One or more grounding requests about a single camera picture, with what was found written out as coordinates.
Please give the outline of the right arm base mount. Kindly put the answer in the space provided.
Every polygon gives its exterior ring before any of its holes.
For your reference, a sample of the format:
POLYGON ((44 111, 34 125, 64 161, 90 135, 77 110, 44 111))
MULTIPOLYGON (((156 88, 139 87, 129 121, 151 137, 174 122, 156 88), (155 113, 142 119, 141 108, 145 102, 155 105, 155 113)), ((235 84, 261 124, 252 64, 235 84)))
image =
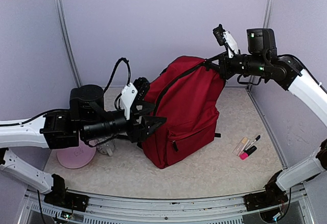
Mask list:
POLYGON ((243 197, 243 199, 247 211, 254 211, 276 206, 289 200, 287 194, 283 192, 281 194, 275 195, 268 194, 266 191, 247 194, 243 197))

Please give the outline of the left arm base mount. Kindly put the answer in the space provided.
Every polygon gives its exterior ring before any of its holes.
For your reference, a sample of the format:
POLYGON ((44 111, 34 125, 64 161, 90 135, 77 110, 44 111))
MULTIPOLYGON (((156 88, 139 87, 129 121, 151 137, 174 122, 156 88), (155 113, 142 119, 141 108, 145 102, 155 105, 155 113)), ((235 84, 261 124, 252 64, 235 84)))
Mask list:
POLYGON ((85 212, 89 202, 89 197, 87 195, 71 192, 66 192, 64 196, 55 193, 48 193, 44 196, 44 202, 73 211, 85 212))

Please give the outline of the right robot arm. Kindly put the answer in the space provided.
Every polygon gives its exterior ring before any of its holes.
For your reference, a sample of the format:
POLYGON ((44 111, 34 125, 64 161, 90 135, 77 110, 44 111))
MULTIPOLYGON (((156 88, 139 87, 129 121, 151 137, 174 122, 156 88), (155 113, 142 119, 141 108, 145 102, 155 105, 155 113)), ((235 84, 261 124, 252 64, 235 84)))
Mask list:
MULTIPOLYGON (((291 54, 278 55, 274 31, 271 28, 254 28, 247 31, 248 54, 241 54, 229 31, 218 25, 213 29, 218 44, 225 52, 205 62, 224 80, 257 76, 260 80, 275 81, 282 89, 302 101, 326 124, 326 89, 322 87, 306 66, 291 54)), ((276 173, 266 184, 261 200, 271 206, 280 199, 282 192, 313 179, 326 171, 326 141, 310 156, 292 167, 276 173)))

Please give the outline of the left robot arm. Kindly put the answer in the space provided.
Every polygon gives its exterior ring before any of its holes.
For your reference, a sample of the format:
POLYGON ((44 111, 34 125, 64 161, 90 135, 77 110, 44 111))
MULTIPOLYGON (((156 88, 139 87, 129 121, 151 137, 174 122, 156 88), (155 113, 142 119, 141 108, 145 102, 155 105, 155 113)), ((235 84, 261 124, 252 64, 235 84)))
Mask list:
POLYGON ((91 147, 96 139, 111 140, 121 133, 132 143, 145 141, 166 122, 151 115, 155 105, 144 101, 149 85, 135 87, 128 83, 121 91, 122 109, 104 109, 105 89, 84 85, 71 90, 68 109, 45 111, 25 121, 1 122, 1 171, 13 175, 39 192, 51 195, 59 205, 72 198, 65 181, 56 174, 38 170, 20 159, 14 147, 65 149, 83 142, 91 147))

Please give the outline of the red backpack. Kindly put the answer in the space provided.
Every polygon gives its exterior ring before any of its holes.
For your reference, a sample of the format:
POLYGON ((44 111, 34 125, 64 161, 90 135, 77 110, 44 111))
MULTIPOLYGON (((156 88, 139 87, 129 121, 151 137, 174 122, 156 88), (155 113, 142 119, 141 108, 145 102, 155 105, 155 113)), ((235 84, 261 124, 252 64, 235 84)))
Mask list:
POLYGON ((152 115, 166 122, 142 142, 142 149, 159 169, 182 161, 216 136, 216 103, 225 80, 204 62, 180 56, 150 84, 145 101, 155 104, 152 115))

